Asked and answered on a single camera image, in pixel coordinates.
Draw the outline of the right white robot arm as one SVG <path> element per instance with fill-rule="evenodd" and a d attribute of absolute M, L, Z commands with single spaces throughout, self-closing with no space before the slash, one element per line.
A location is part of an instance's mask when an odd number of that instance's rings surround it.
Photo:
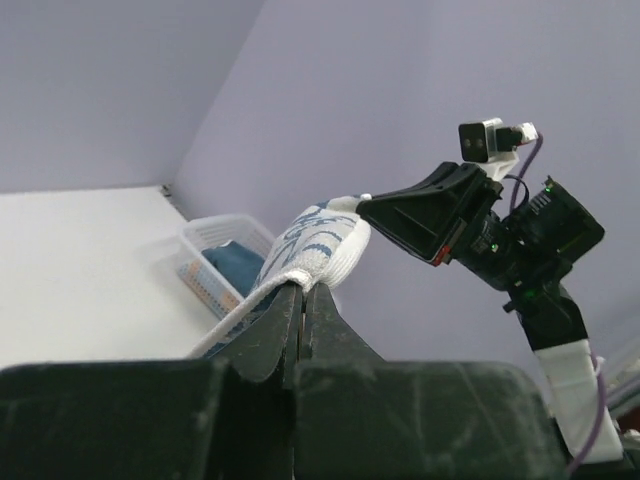
<path fill-rule="evenodd" d="M 624 448 L 606 406 L 601 364 L 577 303 L 562 284 L 604 237 L 598 221 L 547 179 L 508 216 L 503 185 L 476 164 L 445 162 L 419 184 L 362 201 L 357 213 L 412 256 L 456 261 L 509 299 L 552 395 L 551 411 L 574 465 L 619 461 Z"/>

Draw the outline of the white blue print towel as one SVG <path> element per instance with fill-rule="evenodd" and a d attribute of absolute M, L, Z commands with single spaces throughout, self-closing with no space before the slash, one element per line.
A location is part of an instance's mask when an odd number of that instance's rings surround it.
<path fill-rule="evenodd" d="M 303 293 L 324 284 L 335 289 L 352 272 L 368 245 L 371 227 L 356 207 L 368 195 L 349 195 L 305 209 L 274 242 L 249 293 L 193 348 L 194 357 L 212 357 L 247 330 L 268 309 L 286 283 Z"/>

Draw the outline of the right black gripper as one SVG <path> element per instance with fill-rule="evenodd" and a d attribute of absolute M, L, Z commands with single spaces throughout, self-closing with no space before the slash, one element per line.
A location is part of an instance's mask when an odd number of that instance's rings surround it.
<path fill-rule="evenodd" d="M 503 186 L 471 164 L 444 162 L 405 189 L 364 200 L 356 213 L 410 255 L 455 260 L 495 290 L 512 290 L 526 264 L 515 233 L 493 211 Z"/>

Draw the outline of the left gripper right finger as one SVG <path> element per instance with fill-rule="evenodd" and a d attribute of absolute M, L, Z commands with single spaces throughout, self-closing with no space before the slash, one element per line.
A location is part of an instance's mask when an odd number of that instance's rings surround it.
<path fill-rule="evenodd" d="M 500 362 L 390 362 L 338 314 L 306 301 L 294 377 L 299 479 L 563 479 L 537 386 Z"/>

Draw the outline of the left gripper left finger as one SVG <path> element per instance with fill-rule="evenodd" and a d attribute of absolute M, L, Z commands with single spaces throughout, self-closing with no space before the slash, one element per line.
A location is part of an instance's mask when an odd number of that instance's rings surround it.
<path fill-rule="evenodd" d="M 289 479 L 303 307 L 285 285 L 212 359 L 1 372 L 5 479 Z"/>

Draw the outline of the dark blue towel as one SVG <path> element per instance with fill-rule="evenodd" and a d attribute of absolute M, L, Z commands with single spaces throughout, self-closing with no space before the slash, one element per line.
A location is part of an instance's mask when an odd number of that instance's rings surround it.
<path fill-rule="evenodd" d="M 249 295 L 264 264 L 260 255 L 235 241 L 201 253 L 242 297 Z"/>

